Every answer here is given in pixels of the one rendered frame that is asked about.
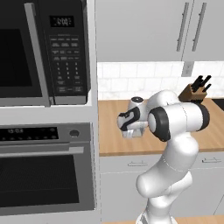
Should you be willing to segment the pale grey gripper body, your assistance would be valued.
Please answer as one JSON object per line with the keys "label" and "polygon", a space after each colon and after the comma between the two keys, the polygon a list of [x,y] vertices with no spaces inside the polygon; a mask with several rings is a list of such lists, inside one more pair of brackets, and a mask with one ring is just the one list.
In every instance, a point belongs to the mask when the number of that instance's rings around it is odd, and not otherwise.
{"label": "pale grey gripper body", "polygon": [[133,122],[127,126],[127,129],[122,133],[122,136],[124,138],[141,137],[147,127],[147,122]]}

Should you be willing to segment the wide grey drawer front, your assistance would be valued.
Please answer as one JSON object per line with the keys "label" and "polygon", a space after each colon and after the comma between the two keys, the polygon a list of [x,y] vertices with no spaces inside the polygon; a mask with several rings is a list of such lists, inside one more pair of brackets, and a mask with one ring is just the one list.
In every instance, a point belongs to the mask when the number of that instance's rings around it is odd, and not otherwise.
{"label": "wide grey drawer front", "polygon": [[[140,156],[115,156],[115,157],[100,157],[101,173],[121,173],[121,172],[140,172],[150,169],[159,159],[160,154],[140,155]],[[148,163],[144,167],[129,167],[128,163]]]}

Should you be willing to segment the white tall appliance cabinet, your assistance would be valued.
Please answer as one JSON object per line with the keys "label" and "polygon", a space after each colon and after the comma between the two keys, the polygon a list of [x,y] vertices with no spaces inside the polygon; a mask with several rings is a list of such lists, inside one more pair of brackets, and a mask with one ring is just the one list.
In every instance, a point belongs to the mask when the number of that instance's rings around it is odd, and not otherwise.
{"label": "white tall appliance cabinet", "polygon": [[87,0],[90,89],[82,105],[0,107],[0,126],[54,123],[92,125],[92,168],[95,209],[90,211],[0,215],[0,224],[101,224],[98,104],[95,51],[95,0]]}

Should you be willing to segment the wooden knife block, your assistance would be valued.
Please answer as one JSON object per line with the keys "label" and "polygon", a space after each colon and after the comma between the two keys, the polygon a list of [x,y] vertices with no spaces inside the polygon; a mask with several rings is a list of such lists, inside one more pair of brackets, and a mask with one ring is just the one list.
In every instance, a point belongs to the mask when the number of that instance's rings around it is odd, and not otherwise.
{"label": "wooden knife block", "polygon": [[207,82],[212,78],[211,75],[208,75],[206,78],[203,78],[200,75],[192,84],[188,84],[185,89],[180,93],[178,99],[181,102],[196,102],[202,103],[205,97],[207,96],[207,90],[211,87]]}

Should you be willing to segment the grey base cupboard door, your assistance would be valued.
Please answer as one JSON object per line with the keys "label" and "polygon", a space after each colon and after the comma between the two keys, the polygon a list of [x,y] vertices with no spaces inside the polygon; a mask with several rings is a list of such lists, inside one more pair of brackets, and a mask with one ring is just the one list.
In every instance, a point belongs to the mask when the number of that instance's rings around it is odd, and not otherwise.
{"label": "grey base cupboard door", "polygon": [[171,208],[174,217],[213,215],[224,194],[224,168],[191,170],[192,185]]}
{"label": "grey base cupboard door", "polygon": [[135,221],[147,199],[136,189],[138,172],[109,172],[101,175],[101,220]]}

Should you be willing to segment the narrow grey drawer front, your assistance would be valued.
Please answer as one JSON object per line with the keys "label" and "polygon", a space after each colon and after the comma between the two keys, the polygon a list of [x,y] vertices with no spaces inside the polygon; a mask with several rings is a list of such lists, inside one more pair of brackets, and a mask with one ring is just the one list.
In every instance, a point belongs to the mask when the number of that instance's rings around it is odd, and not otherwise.
{"label": "narrow grey drawer front", "polygon": [[224,168],[224,152],[200,152],[193,165],[194,169]]}

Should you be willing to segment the black hob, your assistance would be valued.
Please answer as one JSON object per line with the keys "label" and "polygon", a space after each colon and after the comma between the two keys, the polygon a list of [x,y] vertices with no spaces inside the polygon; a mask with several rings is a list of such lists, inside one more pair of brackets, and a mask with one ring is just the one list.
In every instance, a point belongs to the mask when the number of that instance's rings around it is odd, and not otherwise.
{"label": "black hob", "polygon": [[212,101],[222,110],[224,111],[224,98],[212,99]]}

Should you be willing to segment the black microwave oven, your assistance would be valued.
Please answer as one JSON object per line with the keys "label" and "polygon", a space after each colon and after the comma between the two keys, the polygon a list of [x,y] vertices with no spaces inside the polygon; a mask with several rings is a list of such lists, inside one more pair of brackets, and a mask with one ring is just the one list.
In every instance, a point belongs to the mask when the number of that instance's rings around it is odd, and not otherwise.
{"label": "black microwave oven", "polygon": [[25,3],[35,5],[51,106],[87,103],[87,0],[0,0],[0,107],[45,106]]}

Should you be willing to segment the steel built-in oven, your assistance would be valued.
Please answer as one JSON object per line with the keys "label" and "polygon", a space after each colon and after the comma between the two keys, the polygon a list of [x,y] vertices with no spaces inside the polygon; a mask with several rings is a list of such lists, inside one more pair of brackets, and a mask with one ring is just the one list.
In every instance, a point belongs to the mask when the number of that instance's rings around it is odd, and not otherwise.
{"label": "steel built-in oven", "polygon": [[[78,130],[78,137],[69,132]],[[46,123],[0,126],[0,154],[67,151],[82,154],[0,158],[0,215],[95,209],[92,125]]]}

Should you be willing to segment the grey wall power outlet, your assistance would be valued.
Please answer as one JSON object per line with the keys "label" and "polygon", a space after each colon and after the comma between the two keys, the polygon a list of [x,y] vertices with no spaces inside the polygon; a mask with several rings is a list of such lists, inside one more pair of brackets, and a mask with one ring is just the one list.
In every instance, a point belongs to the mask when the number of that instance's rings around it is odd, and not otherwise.
{"label": "grey wall power outlet", "polygon": [[183,65],[183,70],[182,70],[182,77],[191,77],[192,72],[193,72],[193,66],[194,62],[193,61],[185,61]]}

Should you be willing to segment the wide grey wall cupboard door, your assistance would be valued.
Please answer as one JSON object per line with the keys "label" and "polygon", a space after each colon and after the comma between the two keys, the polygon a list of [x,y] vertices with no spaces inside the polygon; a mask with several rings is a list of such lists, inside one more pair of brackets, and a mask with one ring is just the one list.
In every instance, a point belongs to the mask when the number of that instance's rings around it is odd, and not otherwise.
{"label": "wide grey wall cupboard door", "polygon": [[[189,3],[180,51],[177,40]],[[95,0],[100,62],[180,61],[193,0]]]}

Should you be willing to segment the narrow grey wall cupboard door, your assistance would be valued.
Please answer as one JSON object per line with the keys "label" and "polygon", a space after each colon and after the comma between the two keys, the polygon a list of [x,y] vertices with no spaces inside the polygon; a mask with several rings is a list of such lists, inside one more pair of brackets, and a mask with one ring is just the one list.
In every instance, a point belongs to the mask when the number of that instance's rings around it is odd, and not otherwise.
{"label": "narrow grey wall cupboard door", "polygon": [[[196,51],[192,52],[203,3],[207,3],[206,12]],[[193,0],[182,60],[224,61],[224,0]]]}

